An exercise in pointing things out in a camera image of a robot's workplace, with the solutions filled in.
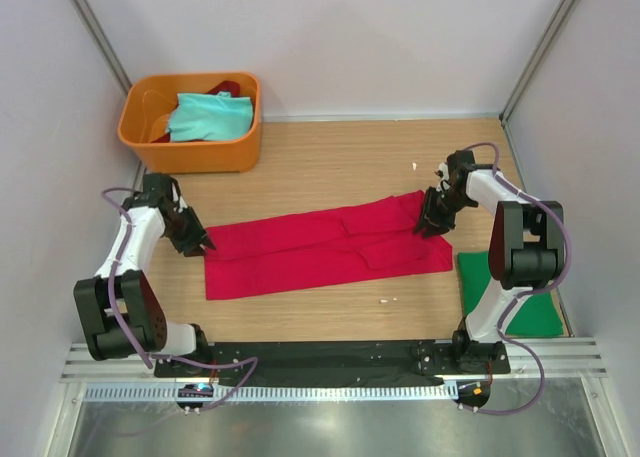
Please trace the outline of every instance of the white enclosure wall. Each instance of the white enclosure wall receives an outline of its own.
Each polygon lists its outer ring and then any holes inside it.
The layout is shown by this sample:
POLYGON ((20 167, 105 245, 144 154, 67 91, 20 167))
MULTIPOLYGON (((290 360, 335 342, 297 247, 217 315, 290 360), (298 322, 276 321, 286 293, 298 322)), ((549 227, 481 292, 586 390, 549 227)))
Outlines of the white enclosure wall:
POLYGON ((559 0, 89 0, 132 81, 249 70, 267 117, 502 110, 559 0))
POLYGON ((636 435, 638 2, 581 0, 509 122, 527 190, 565 207, 575 254, 563 302, 576 334, 596 338, 636 435))
POLYGON ((116 136, 123 95, 69 0, 0 0, 0 454, 42 455, 81 331, 72 289, 115 236, 108 185, 137 160, 116 136))

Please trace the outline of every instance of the red towel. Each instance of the red towel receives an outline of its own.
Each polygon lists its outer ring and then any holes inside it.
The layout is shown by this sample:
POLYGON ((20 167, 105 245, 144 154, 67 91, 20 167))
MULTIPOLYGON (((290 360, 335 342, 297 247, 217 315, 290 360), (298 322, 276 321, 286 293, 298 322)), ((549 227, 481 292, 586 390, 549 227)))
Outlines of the red towel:
POLYGON ((413 235, 422 191, 208 230, 208 300, 453 269, 451 245, 413 235))

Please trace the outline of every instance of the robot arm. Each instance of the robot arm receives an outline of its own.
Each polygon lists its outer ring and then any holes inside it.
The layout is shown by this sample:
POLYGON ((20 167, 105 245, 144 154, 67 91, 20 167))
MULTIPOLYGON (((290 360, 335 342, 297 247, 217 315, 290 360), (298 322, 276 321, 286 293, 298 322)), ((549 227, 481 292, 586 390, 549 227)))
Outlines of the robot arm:
MULTIPOLYGON (((178 182, 168 175, 145 175, 142 191, 125 199, 123 208, 132 229, 125 252, 117 262, 115 292, 119 308, 120 304, 126 307, 121 309, 125 321, 146 352, 186 355, 210 362, 210 349, 200 328, 167 321, 145 276, 161 237, 168 237, 178 252, 189 257, 204 255, 204 247, 215 248, 207 232, 186 204, 178 182)), ((96 360, 135 353, 116 322, 107 294, 109 273, 128 226, 129 222, 121 217, 107 260, 93 278, 79 281, 73 292, 89 351, 96 360)))
MULTIPOLYGON (((489 245, 492 279, 478 306, 465 316, 456 332, 467 344, 499 342, 498 319, 513 299, 525 290, 546 286, 562 271, 562 233, 540 208, 502 184, 499 180, 506 179, 499 170, 494 175, 492 165, 476 164, 471 150, 450 155, 436 174, 440 182, 427 190, 416 232, 428 237, 453 230, 456 213, 465 207, 480 205, 495 218, 489 245), (525 241, 525 233, 537 241, 525 241)), ((544 204, 562 219, 559 203, 544 204)), ((505 328, 526 299, 518 300, 505 328)))

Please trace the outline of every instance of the orange basket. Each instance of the orange basket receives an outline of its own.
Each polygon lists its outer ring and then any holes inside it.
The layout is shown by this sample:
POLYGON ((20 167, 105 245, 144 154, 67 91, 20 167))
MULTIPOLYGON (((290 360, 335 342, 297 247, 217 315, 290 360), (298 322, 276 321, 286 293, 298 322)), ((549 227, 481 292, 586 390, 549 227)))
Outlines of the orange basket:
POLYGON ((260 83, 246 72, 152 75, 129 91, 118 136, 154 172, 245 172, 260 157, 260 83), (239 139, 224 142, 153 141, 165 134, 178 93, 206 93, 225 80, 240 85, 240 96, 253 104, 253 124, 239 139))

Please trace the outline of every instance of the wooden table surface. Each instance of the wooden table surface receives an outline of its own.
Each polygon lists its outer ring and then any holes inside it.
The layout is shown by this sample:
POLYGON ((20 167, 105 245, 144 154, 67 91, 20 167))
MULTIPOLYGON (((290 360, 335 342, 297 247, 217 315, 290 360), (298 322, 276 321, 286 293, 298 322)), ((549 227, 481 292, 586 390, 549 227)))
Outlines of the wooden table surface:
MULTIPOLYGON (((208 227, 425 190, 449 154, 482 141, 499 146, 501 169, 519 183, 497 119, 268 123, 251 171, 176 177, 208 227)), ((493 160, 490 148, 475 155, 493 160)), ((489 248, 486 210, 465 209, 456 224, 445 236, 454 253, 489 248)), ((207 301, 202 259, 162 239, 149 279, 169 320, 197 323, 213 342, 450 338, 462 318, 456 270, 207 301)))

